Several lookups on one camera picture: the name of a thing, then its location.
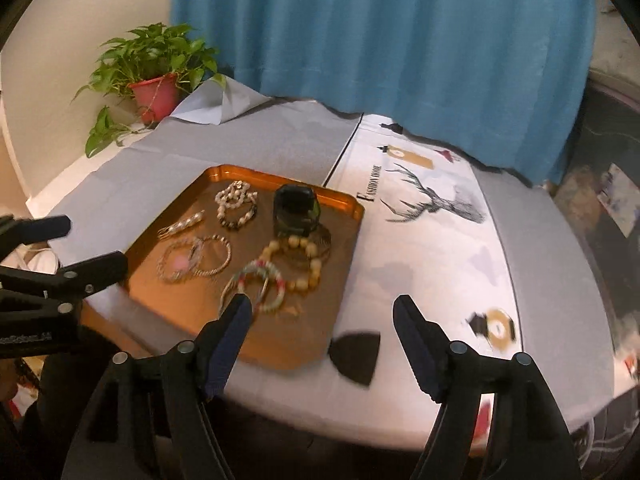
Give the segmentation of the pearl hair clip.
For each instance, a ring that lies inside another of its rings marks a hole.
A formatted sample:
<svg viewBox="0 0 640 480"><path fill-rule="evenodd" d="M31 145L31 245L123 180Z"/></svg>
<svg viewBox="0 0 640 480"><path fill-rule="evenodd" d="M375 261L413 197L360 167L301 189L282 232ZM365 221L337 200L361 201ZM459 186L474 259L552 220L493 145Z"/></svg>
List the pearl hair clip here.
<svg viewBox="0 0 640 480"><path fill-rule="evenodd" d="M184 231L193 229L194 226L198 226L205 219L205 210L200 210L195 214L191 214L188 218L178 220L171 223L170 226L164 226L157 231L157 238L159 240L166 240L166 238L176 236Z"/></svg>

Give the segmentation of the green potted plant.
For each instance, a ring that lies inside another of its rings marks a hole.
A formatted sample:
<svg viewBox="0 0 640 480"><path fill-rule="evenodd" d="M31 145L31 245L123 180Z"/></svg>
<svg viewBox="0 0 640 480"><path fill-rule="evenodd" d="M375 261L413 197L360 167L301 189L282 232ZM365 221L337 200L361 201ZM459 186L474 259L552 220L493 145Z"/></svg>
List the green potted plant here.
<svg viewBox="0 0 640 480"><path fill-rule="evenodd" d="M91 158L109 145L122 145L125 136L157 126L185 98L213 81L223 89L226 76L218 70L218 50L192 36L186 23L152 23L130 29L125 37L101 44L103 52L88 81L76 93L92 91L119 104L134 104L140 128L116 120L103 105L88 134L85 156Z"/></svg>

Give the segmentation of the white round object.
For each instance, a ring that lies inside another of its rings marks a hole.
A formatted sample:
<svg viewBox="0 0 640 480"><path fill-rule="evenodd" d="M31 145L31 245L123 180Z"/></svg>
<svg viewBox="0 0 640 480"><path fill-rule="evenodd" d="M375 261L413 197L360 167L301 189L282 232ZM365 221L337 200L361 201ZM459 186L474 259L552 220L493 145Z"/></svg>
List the white round object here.
<svg viewBox="0 0 640 480"><path fill-rule="evenodd" d="M42 274L55 274L60 268L60 260L49 247L27 247L16 252L18 266L23 270Z"/></svg>

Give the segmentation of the clear plastic storage box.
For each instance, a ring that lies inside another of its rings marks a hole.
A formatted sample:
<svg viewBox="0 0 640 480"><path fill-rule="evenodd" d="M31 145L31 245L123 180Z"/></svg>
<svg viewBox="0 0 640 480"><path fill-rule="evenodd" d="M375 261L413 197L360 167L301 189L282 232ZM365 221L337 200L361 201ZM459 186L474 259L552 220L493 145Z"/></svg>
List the clear plastic storage box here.
<svg viewBox="0 0 640 480"><path fill-rule="evenodd" d="M555 205L582 245L613 349L639 348L639 102L590 80Z"/></svg>

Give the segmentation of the white deer table runner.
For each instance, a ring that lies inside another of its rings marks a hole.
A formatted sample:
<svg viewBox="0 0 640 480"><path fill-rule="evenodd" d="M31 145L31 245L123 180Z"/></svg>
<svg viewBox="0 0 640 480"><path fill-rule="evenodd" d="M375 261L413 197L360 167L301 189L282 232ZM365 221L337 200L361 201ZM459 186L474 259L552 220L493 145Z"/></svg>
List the white deer table runner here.
<svg viewBox="0 0 640 480"><path fill-rule="evenodd" d="M518 308L497 229L471 165L448 148L361 119L329 187L364 208L334 332L375 332L380 352L369 387L331 361L280 374L240 363L226 396L266 417L349 442L416 451L437 406L421 391L393 326L409 295L424 318L483 356L522 348Z"/></svg>

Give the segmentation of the orange metal tray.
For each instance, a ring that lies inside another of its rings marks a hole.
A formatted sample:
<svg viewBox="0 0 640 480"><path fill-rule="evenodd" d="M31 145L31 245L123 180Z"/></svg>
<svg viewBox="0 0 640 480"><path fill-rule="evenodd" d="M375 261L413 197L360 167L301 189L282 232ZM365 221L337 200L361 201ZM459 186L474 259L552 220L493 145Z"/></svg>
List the orange metal tray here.
<svg viewBox="0 0 640 480"><path fill-rule="evenodd" d="M250 184L257 194L257 214L235 232L225 230L217 218L215 195L233 181ZM221 303L229 299L229 281L247 263L257 259L274 239L273 194L288 182L284 177L232 165L205 169L134 241L128 249L129 278L124 289L131 299L155 313L170 326L196 335L218 318ZM328 354L338 312L354 256L363 206L345 193L316 188L320 223L331 232L329 258L322 261L312 289L288 290L277 312L257 313L243 347L242 361L267 370L292 372L322 361ZM204 238L200 263L216 273L209 278L164 281L175 266L185 266L188 248L175 237L159 240L157 231L205 210L205 219L181 233L184 240Z"/></svg>

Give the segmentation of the black and green watch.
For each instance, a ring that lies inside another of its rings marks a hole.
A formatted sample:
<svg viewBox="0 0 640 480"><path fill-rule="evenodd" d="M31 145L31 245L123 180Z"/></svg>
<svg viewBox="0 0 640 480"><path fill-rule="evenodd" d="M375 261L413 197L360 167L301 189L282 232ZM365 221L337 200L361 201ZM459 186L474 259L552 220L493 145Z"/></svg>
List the black and green watch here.
<svg viewBox="0 0 640 480"><path fill-rule="evenodd" d="M272 223L276 237L308 236L318 228L320 216L318 197L310 186L286 184L273 195Z"/></svg>

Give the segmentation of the blue curtain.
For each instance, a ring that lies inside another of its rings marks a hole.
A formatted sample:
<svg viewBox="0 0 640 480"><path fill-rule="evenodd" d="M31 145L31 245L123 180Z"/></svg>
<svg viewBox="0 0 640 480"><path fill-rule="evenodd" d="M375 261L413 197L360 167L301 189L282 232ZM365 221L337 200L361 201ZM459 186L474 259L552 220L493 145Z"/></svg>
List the blue curtain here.
<svg viewBox="0 0 640 480"><path fill-rule="evenodd" d="M171 0L235 80L392 118L529 182L558 180L594 0Z"/></svg>

